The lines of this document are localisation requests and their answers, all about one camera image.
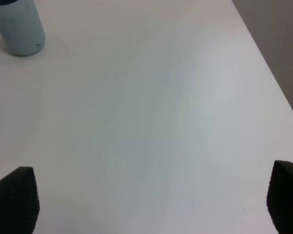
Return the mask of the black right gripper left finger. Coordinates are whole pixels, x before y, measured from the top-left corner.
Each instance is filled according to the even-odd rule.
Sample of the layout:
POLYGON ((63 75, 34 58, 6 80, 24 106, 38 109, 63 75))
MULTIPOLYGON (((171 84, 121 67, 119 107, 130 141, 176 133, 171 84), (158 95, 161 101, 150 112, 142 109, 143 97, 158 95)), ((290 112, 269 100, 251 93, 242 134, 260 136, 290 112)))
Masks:
POLYGON ((32 167, 18 167, 0 180, 0 234, 32 234, 39 211, 32 167))

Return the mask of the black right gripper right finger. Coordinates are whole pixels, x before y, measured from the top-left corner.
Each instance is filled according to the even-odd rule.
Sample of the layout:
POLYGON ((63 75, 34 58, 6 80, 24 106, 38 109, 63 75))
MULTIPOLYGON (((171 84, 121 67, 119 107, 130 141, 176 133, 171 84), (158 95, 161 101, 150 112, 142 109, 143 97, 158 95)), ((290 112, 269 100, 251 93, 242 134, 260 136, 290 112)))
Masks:
POLYGON ((276 160, 267 193, 267 208, 279 234, 293 234, 293 163, 276 160))

